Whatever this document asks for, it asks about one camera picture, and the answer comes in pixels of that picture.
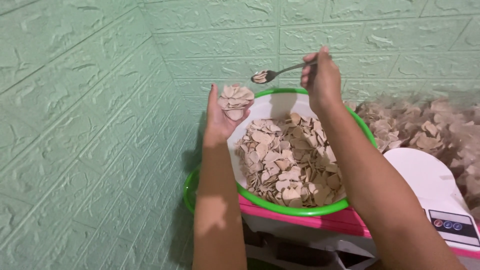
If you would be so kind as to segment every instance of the blue button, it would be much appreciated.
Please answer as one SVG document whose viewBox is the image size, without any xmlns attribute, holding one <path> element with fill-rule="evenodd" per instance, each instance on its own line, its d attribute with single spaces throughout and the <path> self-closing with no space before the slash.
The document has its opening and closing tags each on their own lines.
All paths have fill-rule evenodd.
<svg viewBox="0 0 480 270">
<path fill-rule="evenodd" d="M 462 229 L 462 225 L 460 223 L 454 223 L 453 228 L 457 231 L 460 231 Z"/>
<path fill-rule="evenodd" d="M 450 229 L 453 226 L 453 224 L 450 221 L 445 221 L 444 222 L 444 227 L 447 229 Z"/>
</svg>

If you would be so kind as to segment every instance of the white kitchen scale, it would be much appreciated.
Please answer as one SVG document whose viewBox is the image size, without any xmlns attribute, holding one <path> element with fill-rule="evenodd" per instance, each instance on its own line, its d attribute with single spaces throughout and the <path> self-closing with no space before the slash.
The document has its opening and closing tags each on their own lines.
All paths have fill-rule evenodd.
<svg viewBox="0 0 480 270">
<path fill-rule="evenodd" d="M 411 148 L 392 149 L 384 156 L 408 182 L 432 226 L 450 247 L 480 251 L 478 228 L 445 164 Z"/>
</svg>

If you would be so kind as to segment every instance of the hand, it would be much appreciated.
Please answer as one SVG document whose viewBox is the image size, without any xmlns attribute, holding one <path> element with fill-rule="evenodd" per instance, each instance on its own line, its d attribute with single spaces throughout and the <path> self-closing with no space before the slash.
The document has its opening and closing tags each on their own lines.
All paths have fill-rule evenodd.
<svg viewBox="0 0 480 270">
<path fill-rule="evenodd" d="M 305 62 L 317 58 L 316 65 L 306 66 L 301 72 L 300 85 L 308 91 L 310 108 L 315 113 L 322 113 L 326 106 L 342 104 L 341 76 L 338 67 L 323 46 L 319 52 L 303 57 Z"/>
<path fill-rule="evenodd" d="M 216 84 L 212 84 L 212 89 L 208 96 L 207 126 L 205 129 L 204 143 L 223 142 L 230 138 L 237 126 L 250 115 L 250 110 L 248 108 L 253 104 L 253 101 L 251 101 L 243 109 L 243 117 L 237 121 L 233 121 L 225 114 L 223 109 L 217 103 L 217 100 L 218 87 Z"/>
</svg>

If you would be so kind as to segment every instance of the spoon handle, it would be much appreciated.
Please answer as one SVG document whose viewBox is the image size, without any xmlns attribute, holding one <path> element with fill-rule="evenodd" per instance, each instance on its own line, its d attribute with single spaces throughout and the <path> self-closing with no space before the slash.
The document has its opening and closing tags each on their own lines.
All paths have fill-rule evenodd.
<svg viewBox="0 0 480 270">
<path fill-rule="evenodd" d="M 303 62 L 303 63 L 301 63 L 301 64 L 294 65 L 294 66 L 292 66 L 292 67 L 283 69 L 283 70 L 277 72 L 276 74 L 279 75 L 279 74 L 281 74 L 281 73 L 283 73 L 283 72 L 290 71 L 290 70 L 292 70 L 292 69 L 303 68 L 303 67 L 306 67 L 306 66 L 315 65 L 316 63 L 317 63 L 317 60 L 316 60 L 316 59 L 315 59 L 315 60 L 312 60 L 312 61 L 310 61 L 310 62 Z"/>
</svg>

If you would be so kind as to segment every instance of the red button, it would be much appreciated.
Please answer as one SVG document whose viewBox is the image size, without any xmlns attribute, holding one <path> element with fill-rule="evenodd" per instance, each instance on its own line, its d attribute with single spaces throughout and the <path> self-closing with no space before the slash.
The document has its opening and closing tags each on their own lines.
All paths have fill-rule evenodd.
<svg viewBox="0 0 480 270">
<path fill-rule="evenodd" d="M 443 223 L 444 223 L 444 222 L 443 222 L 443 221 L 441 221 L 441 220 L 435 220 L 435 221 L 433 222 L 433 224 L 434 224 L 435 226 L 437 226 L 437 227 L 440 227 L 440 226 L 442 226 L 442 225 L 443 225 Z"/>
</svg>

